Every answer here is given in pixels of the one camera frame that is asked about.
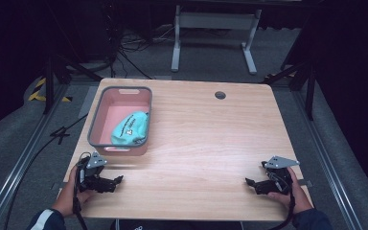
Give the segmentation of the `person's left hand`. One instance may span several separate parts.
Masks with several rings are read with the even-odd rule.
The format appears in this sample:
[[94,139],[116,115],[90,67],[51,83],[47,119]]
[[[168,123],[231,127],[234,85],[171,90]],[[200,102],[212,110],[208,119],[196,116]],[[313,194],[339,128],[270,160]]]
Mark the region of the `person's left hand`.
[[73,215],[73,197],[77,168],[73,167],[69,173],[68,182],[62,188],[52,208],[59,211],[65,218]]

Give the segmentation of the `pink basket with grey rim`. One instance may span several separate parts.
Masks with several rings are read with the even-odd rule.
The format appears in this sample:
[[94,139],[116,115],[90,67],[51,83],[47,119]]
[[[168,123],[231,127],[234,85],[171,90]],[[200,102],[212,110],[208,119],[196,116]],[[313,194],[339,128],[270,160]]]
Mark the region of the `pink basket with grey rim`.
[[[88,143],[100,154],[108,156],[140,156],[148,149],[152,91],[145,86],[109,86],[98,100],[88,131]],[[111,143],[111,132],[134,111],[149,114],[148,134],[142,144],[118,146]]]

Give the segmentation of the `yellow black hazard tape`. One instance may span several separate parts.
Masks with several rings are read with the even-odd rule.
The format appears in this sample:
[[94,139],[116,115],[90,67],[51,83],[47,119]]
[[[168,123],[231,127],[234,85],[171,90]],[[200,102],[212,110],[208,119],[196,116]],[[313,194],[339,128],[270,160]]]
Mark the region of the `yellow black hazard tape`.
[[42,77],[35,85],[33,92],[29,96],[29,101],[41,101],[45,102],[46,97],[40,94],[41,89],[46,83],[46,79]]

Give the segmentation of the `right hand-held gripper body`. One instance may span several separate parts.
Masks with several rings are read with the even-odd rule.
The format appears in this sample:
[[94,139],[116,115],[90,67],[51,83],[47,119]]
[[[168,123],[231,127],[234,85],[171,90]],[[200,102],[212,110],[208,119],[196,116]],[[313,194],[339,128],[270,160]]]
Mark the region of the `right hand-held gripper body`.
[[288,167],[298,166],[298,160],[292,160],[281,156],[272,156],[268,161],[263,161],[262,166],[268,176],[269,184],[264,186],[267,189],[275,189],[277,193],[287,195],[292,184]]

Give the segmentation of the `person's right hand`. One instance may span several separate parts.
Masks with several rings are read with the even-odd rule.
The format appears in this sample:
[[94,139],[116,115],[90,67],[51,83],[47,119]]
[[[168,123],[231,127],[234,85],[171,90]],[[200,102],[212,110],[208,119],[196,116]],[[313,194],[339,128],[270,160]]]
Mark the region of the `person's right hand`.
[[303,191],[303,189],[299,185],[295,172],[293,171],[292,168],[288,168],[287,170],[292,179],[292,194],[282,195],[279,193],[270,192],[267,194],[267,196],[275,201],[280,202],[287,208],[289,207],[289,204],[291,202],[291,197],[294,196],[294,200],[295,200],[295,206],[293,208],[294,214],[298,214],[298,213],[312,209],[313,206],[311,205],[311,202],[309,201],[306,193]]

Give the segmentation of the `white metal desk frame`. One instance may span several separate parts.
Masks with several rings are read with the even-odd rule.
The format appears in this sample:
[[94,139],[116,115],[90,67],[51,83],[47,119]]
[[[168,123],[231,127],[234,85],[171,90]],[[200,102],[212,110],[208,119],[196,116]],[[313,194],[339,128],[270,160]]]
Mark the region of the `white metal desk frame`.
[[179,70],[180,61],[180,30],[181,29],[218,29],[218,30],[245,30],[248,38],[241,44],[243,56],[251,75],[257,74],[257,68],[252,57],[251,46],[258,29],[261,10],[252,14],[217,13],[217,12],[187,12],[181,7],[175,7],[174,17],[174,45],[172,50],[171,70]]

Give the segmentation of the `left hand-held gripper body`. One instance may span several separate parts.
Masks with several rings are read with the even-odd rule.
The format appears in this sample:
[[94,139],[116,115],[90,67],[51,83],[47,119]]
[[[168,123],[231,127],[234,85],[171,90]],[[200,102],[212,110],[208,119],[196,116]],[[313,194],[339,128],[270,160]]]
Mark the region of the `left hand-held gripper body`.
[[93,190],[98,193],[108,191],[108,184],[105,178],[100,177],[101,171],[107,161],[96,151],[84,152],[77,163],[75,191],[84,192]]

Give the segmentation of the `person's dark clothed body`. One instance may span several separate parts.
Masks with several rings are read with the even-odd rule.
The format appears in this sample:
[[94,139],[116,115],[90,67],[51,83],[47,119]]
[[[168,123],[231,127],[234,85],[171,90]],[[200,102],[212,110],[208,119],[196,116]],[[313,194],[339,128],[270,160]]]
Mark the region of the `person's dark clothed body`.
[[119,219],[110,230],[243,230],[239,221]]

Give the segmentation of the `teal cloth pouch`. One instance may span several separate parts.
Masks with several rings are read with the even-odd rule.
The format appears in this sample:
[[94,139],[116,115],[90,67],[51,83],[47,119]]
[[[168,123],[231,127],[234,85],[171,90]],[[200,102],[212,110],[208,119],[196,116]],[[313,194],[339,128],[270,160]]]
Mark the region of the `teal cloth pouch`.
[[149,114],[134,111],[127,115],[111,132],[111,143],[118,146],[142,144],[148,134]]

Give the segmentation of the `black tape cross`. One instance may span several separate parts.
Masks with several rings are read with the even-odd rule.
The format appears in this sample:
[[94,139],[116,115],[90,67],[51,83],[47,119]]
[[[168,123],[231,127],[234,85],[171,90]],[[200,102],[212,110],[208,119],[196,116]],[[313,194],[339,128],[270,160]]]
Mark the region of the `black tape cross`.
[[53,137],[53,138],[58,138],[57,143],[58,143],[59,145],[61,145],[61,144],[62,144],[62,142],[63,142],[63,139],[64,139],[65,137],[68,137],[68,136],[69,136],[69,133],[67,132],[67,130],[68,130],[68,128],[67,128],[67,127],[62,126],[62,127],[60,127],[59,129],[57,129],[56,131],[52,132],[52,133],[50,134],[50,136],[51,136],[51,137]]

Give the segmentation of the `black metal stand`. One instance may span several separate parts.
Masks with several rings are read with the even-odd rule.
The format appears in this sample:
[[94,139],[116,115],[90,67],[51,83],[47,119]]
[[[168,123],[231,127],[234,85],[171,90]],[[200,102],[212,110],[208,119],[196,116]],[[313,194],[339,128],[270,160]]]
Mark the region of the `black metal stand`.
[[54,78],[57,78],[60,84],[69,84],[71,81],[71,75],[67,70],[67,66],[73,67],[75,70],[91,80],[101,81],[103,79],[103,77],[100,77],[91,70],[88,70],[71,59],[58,54],[49,55],[46,62],[44,75],[46,79],[46,102],[44,114],[48,114],[55,103]]
[[294,75],[292,80],[288,84],[288,88],[291,91],[299,91],[302,89],[303,85],[307,85],[306,89],[306,99],[305,99],[305,112],[308,118],[312,121],[312,107],[313,107],[313,96],[315,88],[315,70],[311,61],[305,61],[296,65],[293,65],[278,74],[269,74],[264,78],[262,84],[271,85],[275,81],[279,81],[284,77]]

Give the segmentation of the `aluminium floor rail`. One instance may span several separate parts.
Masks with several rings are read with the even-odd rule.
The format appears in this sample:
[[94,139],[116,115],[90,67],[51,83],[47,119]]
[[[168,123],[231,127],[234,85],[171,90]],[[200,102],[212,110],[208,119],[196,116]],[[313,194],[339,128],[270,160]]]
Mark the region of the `aluminium floor rail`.
[[337,171],[332,163],[332,160],[325,148],[325,145],[319,135],[319,132],[315,126],[314,121],[312,121],[305,111],[305,102],[303,97],[298,92],[291,93],[293,99],[295,100],[297,107],[300,113],[303,116],[303,120],[305,125],[307,126],[310,136],[313,139],[317,155],[318,161],[324,171],[324,174],[330,184],[331,190],[333,192],[333,196],[336,200],[336,203],[341,211],[342,216],[345,219],[345,222],[348,226],[349,230],[363,230],[363,227],[360,223],[360,220],[357,217],[357,213],[354,210],[354,207],[349,199],[347,192],[343,183],[341,182]]
[[51,105],[48,112],[46,114],[42,114],[39,118],[25,148],[21,151],[14,166],[5,178],[4,184],[0,189],[0,218],[5,212],[7,206],[13,201],[13,196],[21,182],[21,179],[24,177],[28,166],[33,162],[33,158],[36,156],[37,145],[42,138],[43,132],[49,124],[50,119],[60,104],[67,89],[67,85],[59,85],[52,97],[52,100],[47,101],[47,104]]

